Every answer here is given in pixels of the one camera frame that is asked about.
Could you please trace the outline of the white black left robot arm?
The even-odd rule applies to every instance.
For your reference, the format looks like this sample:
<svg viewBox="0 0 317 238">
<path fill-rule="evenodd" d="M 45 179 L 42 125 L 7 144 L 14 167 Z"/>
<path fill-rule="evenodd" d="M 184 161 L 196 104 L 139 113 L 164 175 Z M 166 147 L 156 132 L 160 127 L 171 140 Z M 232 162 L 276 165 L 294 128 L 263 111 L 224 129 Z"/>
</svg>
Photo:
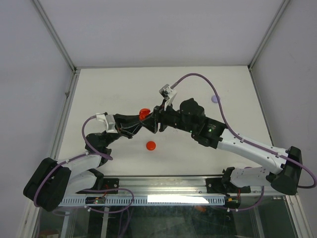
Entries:
<svg viewBox="0 0 317 238">
<path fill-rule="evenodd" d="M 121 187 L 111 181 L 106 182 L 104 174 L 97 170 L 113 159 L 109 145 L 122 137 L 133 138 L 143 127 L 157 130 L 157 123 L 149 110 L 135 116 L 97 114 L 88 118 L 84 125 L 94 119 L 103 122 L 105 130 L 82 134 L 84 152 L 60 162 L 44 158 L 34 171 L 23 189 L 23 195 L 36 207 L 52 212 L 64 198 L 77 193 L 95 193 L 97 197 L 85 203 L 100 204 L 107 195 L 118 193 Z"/>
</svg>

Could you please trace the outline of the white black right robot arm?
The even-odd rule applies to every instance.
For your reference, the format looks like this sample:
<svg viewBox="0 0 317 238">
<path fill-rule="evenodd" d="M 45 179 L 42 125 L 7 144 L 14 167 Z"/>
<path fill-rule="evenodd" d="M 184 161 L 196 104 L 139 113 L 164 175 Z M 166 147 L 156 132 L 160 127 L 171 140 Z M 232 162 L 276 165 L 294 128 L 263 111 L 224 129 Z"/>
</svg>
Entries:
<svg viewBox="0 0 317 238">
<path fill-rule="evenodd" d="M 204 108 L 192 98 L 183 101 L 177 111 L 172 106 L 156 106 L 152 111 L 142 109 L 139 119 L 143 127 L 153 133 L 163 132 L 170 126 L 191 133 L 191 137 L 205 147 L 228 151 L 259 165 L 248 169 L 227 168 L 221 180 L 227 192 L 238 187 L 270 185 L 280 193 L 295 195 L 299 188 L 302 170 L 299 148 L 277 148 L 234 134 L 226 124 L 206 117 Z"/>
</svg>

